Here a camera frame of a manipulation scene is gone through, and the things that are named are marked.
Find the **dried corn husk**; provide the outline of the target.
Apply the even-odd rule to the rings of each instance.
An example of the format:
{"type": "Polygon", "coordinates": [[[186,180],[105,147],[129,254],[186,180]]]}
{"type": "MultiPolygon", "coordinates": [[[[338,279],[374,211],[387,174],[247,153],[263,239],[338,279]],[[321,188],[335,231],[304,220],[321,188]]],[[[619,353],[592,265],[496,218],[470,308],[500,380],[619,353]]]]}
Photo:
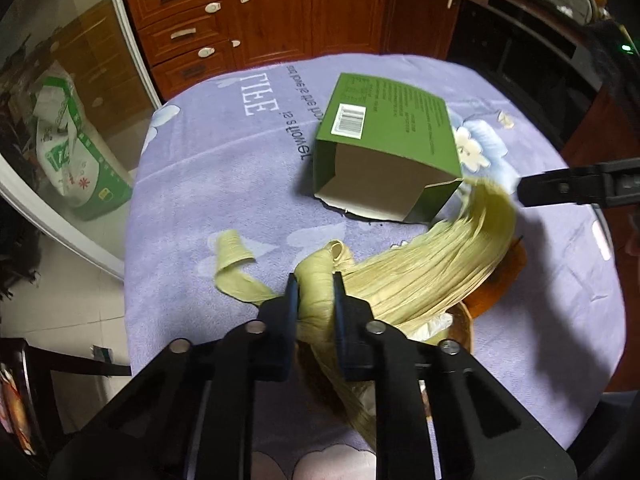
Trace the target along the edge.
{"type": "Polygon", "coordinates": [[[426,326],[465,300],[489,278],[512,242],[516,210],[498,183],[467,178],[463,207],[410,242],[357,262],[340,240],[303,258],[296,338],[309,344],[320,370],[341,399],[349,425],[376,445],[375,414],[364,404],[363,382],[349,385],[338,370],[334,339],[333,275],[341,273],[349,296],[370,304],[375,318],[408,338],[427,341],[426,326]]]}

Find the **white tissue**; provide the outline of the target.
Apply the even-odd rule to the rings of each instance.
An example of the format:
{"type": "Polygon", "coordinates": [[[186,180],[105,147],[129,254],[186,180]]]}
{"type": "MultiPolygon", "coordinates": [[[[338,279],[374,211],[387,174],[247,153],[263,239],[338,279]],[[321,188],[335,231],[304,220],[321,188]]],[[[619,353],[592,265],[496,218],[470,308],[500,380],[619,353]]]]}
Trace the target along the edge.
{"type": "Polygon", "coordinates": [[[422,326],[415,330],[409,338],[421,342],[428,341],[434,336],[449,330],[449,327],[453,322],[454,317],[450,313],[442,312],[441,314],[433,316],[426,321],[422,326]]]}

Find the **orange peel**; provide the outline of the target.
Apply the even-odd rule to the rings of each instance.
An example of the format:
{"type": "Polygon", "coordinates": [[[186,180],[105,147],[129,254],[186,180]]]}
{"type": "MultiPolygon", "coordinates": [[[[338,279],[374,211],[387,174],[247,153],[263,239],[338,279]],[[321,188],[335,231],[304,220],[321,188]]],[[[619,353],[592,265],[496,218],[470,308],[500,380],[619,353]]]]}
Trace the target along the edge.
{"type": "Polygon", "coordinates": [[[516,282],[528,261],[527,252],[522,238],[512,240],[495,270],[486,278],[478,289],[463,300],[471,318],[479,318],[483,313],[498,304],[498,301],[509,291],[516,282]]]}

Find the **green cardboard box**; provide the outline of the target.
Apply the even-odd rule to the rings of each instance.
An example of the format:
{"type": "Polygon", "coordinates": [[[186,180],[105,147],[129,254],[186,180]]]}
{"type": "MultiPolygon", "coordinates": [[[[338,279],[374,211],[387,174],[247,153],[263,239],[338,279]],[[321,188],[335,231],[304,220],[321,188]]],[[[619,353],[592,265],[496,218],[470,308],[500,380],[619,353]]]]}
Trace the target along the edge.
{"type": "Polygon", "coordinates": [[[428,223],[462,181],[445,101],[342,73],[314,140],[314,196],[371,220],[428,223]]]}

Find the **wooden kitchen cabinets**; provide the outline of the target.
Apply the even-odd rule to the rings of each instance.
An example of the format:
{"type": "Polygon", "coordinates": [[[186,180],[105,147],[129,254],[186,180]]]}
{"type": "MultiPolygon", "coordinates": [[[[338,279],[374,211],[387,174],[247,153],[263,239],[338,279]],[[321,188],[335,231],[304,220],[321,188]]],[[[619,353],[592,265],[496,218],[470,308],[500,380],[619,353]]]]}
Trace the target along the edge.
{"type": "Polygon", "coordinates": [[[361,220],[314,196],[314,137],[338,76],[412,84],[443,98],[469,129],[489,177],[563,166],[559,152],[498,89],[468,68],[415,55],[355,51],[314,58],[312,0],[222,0],[224,53],[214,70],[152,116],[134,180],[126,234],[125,323],[131,367],[142,370],[169,341],[206,342],[255,309],[214,284],[216,240],[234,229],[255,255],[250,274],[281,290],[288,274],[330,240],[358,259],[408,242],[418,224],[361,220]]]}

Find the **built-in black oven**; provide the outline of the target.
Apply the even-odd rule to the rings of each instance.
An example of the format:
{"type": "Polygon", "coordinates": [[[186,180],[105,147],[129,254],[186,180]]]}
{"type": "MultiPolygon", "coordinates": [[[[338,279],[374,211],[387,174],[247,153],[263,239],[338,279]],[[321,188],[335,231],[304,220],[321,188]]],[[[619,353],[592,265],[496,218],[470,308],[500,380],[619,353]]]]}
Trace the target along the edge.
{"type": "Polygon", "coordinates": [[[447,60],[476,70],[562,148],[602,88],[588,48],[524,0],[462,0],[447,60]]]}

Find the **purple floral tablecloth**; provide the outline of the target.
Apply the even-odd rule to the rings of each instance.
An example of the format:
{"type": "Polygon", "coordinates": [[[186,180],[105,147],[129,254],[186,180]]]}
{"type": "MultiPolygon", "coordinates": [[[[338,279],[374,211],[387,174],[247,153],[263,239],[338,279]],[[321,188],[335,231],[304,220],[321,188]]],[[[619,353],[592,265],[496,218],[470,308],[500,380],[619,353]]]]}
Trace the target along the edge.
{"type": "MultiPolygon", "coordinates": [[[[329,242],[356,260],[404,246],[420,224],[360,220],[312,190],[312,144],[337,79],[384,77],[443,98],[452,128],[488,159],[485,176],[513,190],[563,166],[544,135],[467,68],[418,56],[332,55],[215,77],[158,110],[146,135],[126,236],[126,330],[141,372],[177,338],[207,344],[256,310],[214,283],[216,241],[238,232],[248,273],[275,292],[329,242]]],[[[589,206],[527,208],[516,238],[527,263],[475,322],[477,359],[560,445],[584,428],[620,362],[624,300],[589,206]]]]}

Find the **black side shelf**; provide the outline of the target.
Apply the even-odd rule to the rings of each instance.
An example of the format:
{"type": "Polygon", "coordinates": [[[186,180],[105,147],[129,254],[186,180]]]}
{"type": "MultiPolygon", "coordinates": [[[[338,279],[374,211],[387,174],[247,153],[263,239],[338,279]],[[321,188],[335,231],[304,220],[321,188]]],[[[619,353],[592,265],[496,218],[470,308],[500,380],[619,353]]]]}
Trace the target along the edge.
{"type": "Polygon", "coordinates": [[[15,386],[13,405],[22,417],[10,416],[17,441],[29,445],[28,454],[41,463],[50,460],[66,442],[56,404],[52,373],[89,377],[130,377],[129,365],[110,358],[69,356],[31,346],[24,338],[1,338],[1,379],[15,386]]]}

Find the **green white rice sack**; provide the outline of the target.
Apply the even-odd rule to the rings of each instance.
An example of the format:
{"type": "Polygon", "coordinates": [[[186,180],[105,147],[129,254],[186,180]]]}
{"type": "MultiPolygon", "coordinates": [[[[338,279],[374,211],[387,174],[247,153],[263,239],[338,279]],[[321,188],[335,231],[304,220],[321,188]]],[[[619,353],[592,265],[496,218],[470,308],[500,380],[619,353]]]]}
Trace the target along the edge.
{"type": "Polygon", "coordinates": [[[84,221],[130,200],[132,177],[89,122],[69,73],[54,62],[32,86],[38,164],[73,214],[84,221]]]}

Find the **glass sliding door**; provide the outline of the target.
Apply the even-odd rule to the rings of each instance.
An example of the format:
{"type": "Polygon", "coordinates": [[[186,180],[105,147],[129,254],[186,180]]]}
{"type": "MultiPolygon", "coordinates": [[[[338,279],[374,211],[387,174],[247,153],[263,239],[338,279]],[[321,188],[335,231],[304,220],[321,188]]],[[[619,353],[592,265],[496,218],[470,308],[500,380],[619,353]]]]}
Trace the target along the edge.
{"type": "Polygon", "coordinates": [[[124,0],[1,0],[1,195],[115,278],[158,104],[124,0]]]}

